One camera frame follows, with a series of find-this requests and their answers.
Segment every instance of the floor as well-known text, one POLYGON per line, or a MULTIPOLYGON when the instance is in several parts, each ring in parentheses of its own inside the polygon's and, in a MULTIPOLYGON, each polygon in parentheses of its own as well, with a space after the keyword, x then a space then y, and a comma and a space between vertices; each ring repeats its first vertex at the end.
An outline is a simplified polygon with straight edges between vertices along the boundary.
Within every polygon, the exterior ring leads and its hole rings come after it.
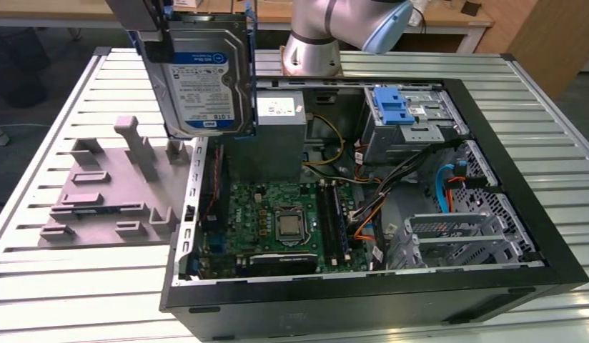
MULTIPOLYGON (((50 67, 40 73, 48 98, 30 109, 12 109, 0 99, 0 125, 46 126, 4 127, 12 142, 0 147, 0 203, 6 202, 17 185, 94 48, 130 47, 129 38, 120 30, 82 30, 81 41, 73 41, 65 29, 45 29, 38 32, 38 37, 52 60, 50 67)), ((268 49, 270 40, 272 36, 268 36, 260 47, 268 49)), ((577 76, 556 103, 589 140, 589 73, 577 76)))

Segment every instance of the slotted metal surface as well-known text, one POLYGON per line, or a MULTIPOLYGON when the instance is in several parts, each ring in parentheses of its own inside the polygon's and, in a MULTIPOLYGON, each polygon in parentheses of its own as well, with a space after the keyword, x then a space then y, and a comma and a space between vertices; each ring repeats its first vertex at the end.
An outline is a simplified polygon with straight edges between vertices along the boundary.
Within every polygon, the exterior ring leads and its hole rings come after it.
MULTIPOLYGON (((280 74, 277 51, 257 53, 260 74, 280 74)), ((538 97, 516 64, 496 55, 342 54, 346 76, 462 79, 589 275, 589 148, 538 97)), ((36 247, 57 200, 76 138, 125 146, 112 124, 138 117, 141 135, 164 145, 162 120, 132 49, 94 56, 0 217, 0 342, 194 342, 158 312, 165 245, 49 250, 36 247)), ((589 284, 482 324, 424 327, 280 342, 589 342, 589 284)))

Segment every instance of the white sticker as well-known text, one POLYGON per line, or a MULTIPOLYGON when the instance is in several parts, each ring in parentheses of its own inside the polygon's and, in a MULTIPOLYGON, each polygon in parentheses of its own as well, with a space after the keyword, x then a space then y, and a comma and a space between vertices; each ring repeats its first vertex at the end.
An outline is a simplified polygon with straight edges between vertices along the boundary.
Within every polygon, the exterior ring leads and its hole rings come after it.
POLYGON ((362 160, 364 160, 364 155, 361 152, 354 152, 353 153, 353 159, 356 159, 356 164, 362 164, 362 160))
POLYGON ((258 98, 258 116, 293 116, 293 98, 258 98))
POLYGON ((377 245, 373 246, 373 256, 377 259, 377 261, 382 261, 384 260, 384 253, 381 252, 380 248, 377 248, 377 245))
POLYGON ((233 98, 229 87, 222 83, 222 75, 229 65, 224 64, 170 64, 173 89, 178 116, 184 121, 233 120, 233 98))
POLYGON ((410 114, 416 114, 416 115, 426 115, 426 111, 424 111, 424 107, 422 106, 412 106, 409 107, 409 113, 410 114))

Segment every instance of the chip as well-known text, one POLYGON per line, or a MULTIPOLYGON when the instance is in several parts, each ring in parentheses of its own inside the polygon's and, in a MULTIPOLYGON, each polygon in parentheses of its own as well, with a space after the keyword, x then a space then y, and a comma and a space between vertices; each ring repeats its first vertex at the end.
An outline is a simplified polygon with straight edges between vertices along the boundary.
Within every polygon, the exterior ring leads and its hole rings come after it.
POLYGON ((285 246, 302 244, 309 236, 305 224, 305 211, 300 205, 276 208, 276 240, 285 246))
POLYGON ((301 234, 301 226, 300 226, 300 217, 298 216, 280 216, 280 235, 300 235, 301 234))

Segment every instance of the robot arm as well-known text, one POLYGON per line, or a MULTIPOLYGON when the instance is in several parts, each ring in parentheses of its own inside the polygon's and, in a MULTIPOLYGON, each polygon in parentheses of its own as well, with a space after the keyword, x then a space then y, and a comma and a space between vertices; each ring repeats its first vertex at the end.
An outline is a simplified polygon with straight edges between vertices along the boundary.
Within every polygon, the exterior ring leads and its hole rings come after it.
POLYGON ((294 0, 292 31, 282 55, 286 73, 337 74, 337 40, 370 54, 385 54, 402 35, 412 13, 409 0, 294 0))
MULTIPOLYGON (((174 12, 170 0, 106 0, 129 31, 170 138, 254 132, 254 15, 174 12)), ((288 74, 340 71, 337 40, 385 53, 404 32, 409 0, 294 0, 282 55, 288 74)))

